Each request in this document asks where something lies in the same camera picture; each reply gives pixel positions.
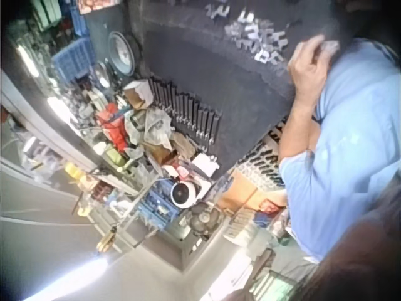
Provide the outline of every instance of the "person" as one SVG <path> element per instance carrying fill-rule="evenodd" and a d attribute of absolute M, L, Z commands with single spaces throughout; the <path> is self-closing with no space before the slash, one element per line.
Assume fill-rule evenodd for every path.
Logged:
<path fill-rule="evenodd" d="M 284 300 L 399 300 L 401 296 L 401 177 L 351 226 L 311 277 Z"/>
<path fill-rule="evenodd" d="M 371 210 L 400 162 L 400 70 L 392 52 L 354 39 L 330 68 L 324 40 L 301 42 L 289 62 L 296 96 L 279 144 L 291 227 L 317 261 Z"/>

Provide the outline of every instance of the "plastic bag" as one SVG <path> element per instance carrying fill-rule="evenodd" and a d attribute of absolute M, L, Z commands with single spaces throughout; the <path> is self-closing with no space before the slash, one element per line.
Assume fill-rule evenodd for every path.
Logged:
<path fill-rule="evenodd" d="M 146 113 L 144 141 L 153 145 L 163 145 L 172 151 L 170 144 L 171 137 L 171 118 L 166 112 L 158 108 L 150 108 Z"/>

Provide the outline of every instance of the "fluorescent light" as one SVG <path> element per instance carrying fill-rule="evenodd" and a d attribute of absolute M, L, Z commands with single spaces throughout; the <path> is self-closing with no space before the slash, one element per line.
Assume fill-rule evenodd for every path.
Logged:
<path fill-rule="evenodd" d="M 99 142 L 96 145 L 93 146 L 93 150 L 99 155 L 103 155 L 105 150 L 106 150 L 107 144 L 106 142 Z"/>
<path fill-rule="evenodd" d="M 91 284 L 102 276 L 106 269 L 106 259 L 101 258 L 91 261 L 69 272 L 25 301 L 52 301 L 61 298 Z"/>
<path fill-rule="evenodd" d="M 23 58 L 23 61 L 25 65 L 28 67 L 29 72 L 32 74 L 33 77 L 38 77 L 39 76 L 39 71 L 36 69 L 36 66 L 29 56 L 29 54 L 26 52 L 25 48 L 23 48 L 21 45 L 18 46 L 18 51 L 21 57 Z"/>
<path fill-rule="evenodd" d="M 70 124 L 71 119 L 74 122 L 78 122 L 78 119 L 76 119 L 76 117 L 71 113 L 70 109 L 67 107 L 64 101 L 56 97 L 49 97 L 48 104 L 54 111 L 54 113 L 56 113 L 56 115 L 66 124 Z"/>
<path fill-rule="evenodd" d="M 23 152 L 29 151 L 29 149 L 31 148 L 31 146 L 34 144 L 35 140 L 36 140 L 36 137 L 35 137 L 35 136 L 31 137 L 31 138 L 25 143 Z"/>

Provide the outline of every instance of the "blue bin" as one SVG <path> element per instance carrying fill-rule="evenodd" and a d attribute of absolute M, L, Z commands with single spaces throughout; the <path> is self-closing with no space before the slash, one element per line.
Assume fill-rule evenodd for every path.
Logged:
<path fill-rule="evenodd" d="M 88 36 L 89 29 L 86 25 L 85 18 L 80 14 L 76 6 L 71 7 L 71 18 L 73 20 L 74 31 L 78 36 Z"/>
<path fill-rule="evenodd" d="M 69 83 L 90 72 L 96 63 L 96 56 L 89 38 L 80 38 L 51 58 L 64 82 Z"/>

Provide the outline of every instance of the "hair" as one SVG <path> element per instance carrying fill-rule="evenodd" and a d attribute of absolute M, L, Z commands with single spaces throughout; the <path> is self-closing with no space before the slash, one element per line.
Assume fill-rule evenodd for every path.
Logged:
<path fill-rule="evenodd" d="M 400 296 L 399 273 L 355 264 L 316 271 L 310 280 L 304 278 L 290 291 L 289 301 L 388 301 L 399 300 Z"/>
<path fill-rule="evenodd" d="M 383 237 L 391 241 L 391 244 L 388 245 L 384 239 L 378 240 L 381 244 L 373 244 L 372 248 L 356 253 L 349 249 L 340 253 L 340 256 L 333 249 L 333 252 L 330 252 L 320 263 L 315 273 L 309 278 L 302 279 L 285 300 L 388 301 L 400 299 L 401 185 L 399 183 L 398 174 L 372 208 L 380 216 L 379 225 L 382 226 L 380 229 L 383 230 Z M 369 227 L 366 227 L 366 223 L 359 224 L 360 229 L 370 231 Z M 348 238 L 357 240 L 358 235 Z M 387 256 L 389 248 L 395 256 Z M 376 256 L 380 257 L 380 262 L 384 262 L 385 265 L 375 263 Z"/>

